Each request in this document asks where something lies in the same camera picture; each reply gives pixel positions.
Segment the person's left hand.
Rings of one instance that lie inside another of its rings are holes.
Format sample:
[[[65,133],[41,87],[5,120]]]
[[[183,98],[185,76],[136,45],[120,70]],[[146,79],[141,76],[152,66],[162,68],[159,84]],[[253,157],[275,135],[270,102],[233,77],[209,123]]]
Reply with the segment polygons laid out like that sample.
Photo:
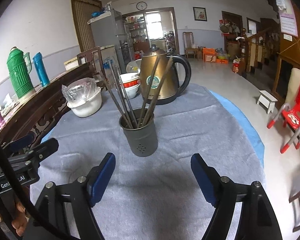
[[[23,236],[27,224],[29,222],[29,214],[20,200],[15,201],[15,218],[12,220],[12,226],[15,229],[18,236]]]

